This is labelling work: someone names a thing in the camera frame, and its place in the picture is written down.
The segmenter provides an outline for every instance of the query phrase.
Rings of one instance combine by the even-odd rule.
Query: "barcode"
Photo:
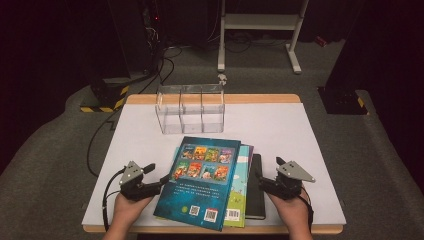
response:
[[[217,215],[218,215],[218,211],[216,211],[216,209],[208,208],[206,209],[204,220],[208,222],[216,222]]]
[[[193,216],[199,215],[199,210],[200,210],[200,207],[192,205],[190,208],[190,215],[193,215]]]
[[[239,209],[227,209],[227,211],[225,212],[225,220],[240,221],[240,210]]]

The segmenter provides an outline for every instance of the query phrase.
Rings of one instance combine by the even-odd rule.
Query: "cartoon illustration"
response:
[[[212,179],[212,174],[215,172],[215,169],[216,166],[214,165],[205,165],[201,173],[201,178]]]
[[[229,148],[224,148],[221,150],[221,154],[219,155],[220,163],[229,163],[232,157],[233,151]]]
[[[177,167],[175,168],[174,173],[172,174],[172,179],[178,180],[181,176],[186,175],[187,168],[188,168],[188,161],[179,162]]]
[[[202,168],[202,164],[198,162],[192,162],[187,171],[187,176],[189,177],[199,177],[200,169]]]
[[[195,146],[186,145],[181,151],[182,159],[193,159]]]
[[[218,148],[208,148],[205,154],[205,161],[207,162],[217,162],[218,161]]]
[[[206,147],[197,146],[194,150],[194,160],[205,160]]]
[[[228,166],[218,166],[216,169],[213,178],[217,181],[227,180]]]

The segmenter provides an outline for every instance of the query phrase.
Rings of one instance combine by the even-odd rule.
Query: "table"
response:
[[[187,135],[239,139],[242,143],[254,145],[254,152],[262,155],[263,174],[267,178],[277,175],[276,156],[285,161],[296,161],[317,180],[304,183],[315,211],[312,232],[340,233],[346,220],[299,97],[294,94],[225,94],[224,97],[224,132]],[[101,201],[106,184],[129,161],[135,161],[141,167],[156,163],[156,169],[145,175],[145,183],[157,182],[169,172],[173,153],[184,134],[162,134],[155,113],[155,101],[154,94],[128,97],[82,221],[85,231],[104,232]],[[115,179],[109,192],[119,190],[119,179]],[[112,219],[114,197],[112,195],[108,199],[109,221]],[[245,228],[224,227],[222,232],[155,218],[153,211],[158,198],[156,196],[146,207],[131,232],[288,233],[267,196],[265,220],[248,219]]]

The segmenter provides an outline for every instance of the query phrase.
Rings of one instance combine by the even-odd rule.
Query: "hand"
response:
[[[152,201],[153,197],[134,202],[119,193],[115,199],[112,224],[103,239],[125,239],[128,230],[140,217],[144,208]]]
[[[300,196],[308,200],[308,195],[303,189]],[[302,200],[299,198],[283,200],[269,193],[268,197],[277,208],[281,220],[286,224],[291,240],[312,239],[308,225],[308,208]]]

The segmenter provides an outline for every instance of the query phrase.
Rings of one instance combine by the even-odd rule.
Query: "wooden table edge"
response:
[[[83,225],[83,229],[90,233],[105,232],[104,226]],[[341,224],[317,224],[312,225],[312,234],[335,235],[343,231]],[[222,232],[206,228],[187,226],[187,227],[164,227],[164,226],[133,226],[130,229],[132,233],[153,233],[153,234],[288,234],[285,226],[246,226],[244,228],[224,227]]]
[[[224,102],[242,103],[301,103],[296,94],[224,94]],[[156,94],[133,94],[128,96],[126,104],[155,104]]]

